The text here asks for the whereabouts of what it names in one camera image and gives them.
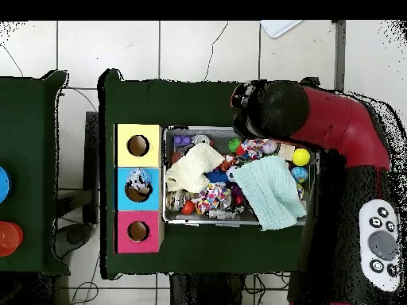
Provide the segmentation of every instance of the light blue cloth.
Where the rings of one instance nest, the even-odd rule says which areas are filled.
[[[297,186],[281,156],[267,156],[244,164],[235,172],[262,230],[293,226],[307,214],[298,198]]]

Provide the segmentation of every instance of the blue block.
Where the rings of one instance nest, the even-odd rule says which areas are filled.
[[[151,178],[153,192],[149,195],[149,198],[142,203],[131,201],[127,198],[124,191],[126,181],[134,169],[135,168],[118,168],[118,210],[160,210],[160,168],[143,168]]]

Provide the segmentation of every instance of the pink block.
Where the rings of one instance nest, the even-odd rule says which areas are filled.
[[[130,239],[127,229],[141,221],[149,227],[149,236],[141,242]],[[124,210],[118,212],[118,253],[157,253],[160,248],[160,212],[158,210]]]

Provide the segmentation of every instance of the shape sorter box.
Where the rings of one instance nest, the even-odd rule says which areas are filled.
[[[143,168],[151,179],[153,191],[149,198],[143,202],[130,200],[125,193],[127,179],[135,168],[118,168],[118,211],[120,210],[160,210],[162,207],[161,197],[161,168]]]
[[[164,239],[161,188],[161,127],[159,125],[117,124],[114,138],[117,149],[117,203],[114,239],[116,253],[156,253]],[[132,171],[141,168],[150,178],[152,191],[148,199],[136,202],[126,195],[125,186]],[[132,237],[130,227],[144,228],[145,236]]]
[[[159,168],[161,166],[161,134],[159,125],[117,124],[118,167]],[[145,152],[130,152],[136,140],[145,142]]]
[[[146,239],[130,238],[129,226],[142,222],[147,229]],[[164,223],[159,210],[118,212],[118,253],[157,253],[164,240]]]

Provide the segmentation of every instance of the yellow ball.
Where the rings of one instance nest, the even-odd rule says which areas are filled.
[[[306,149],[296,149],[293,154],[293,163],[296,166],[304,166],[309,162],[310,157]]]

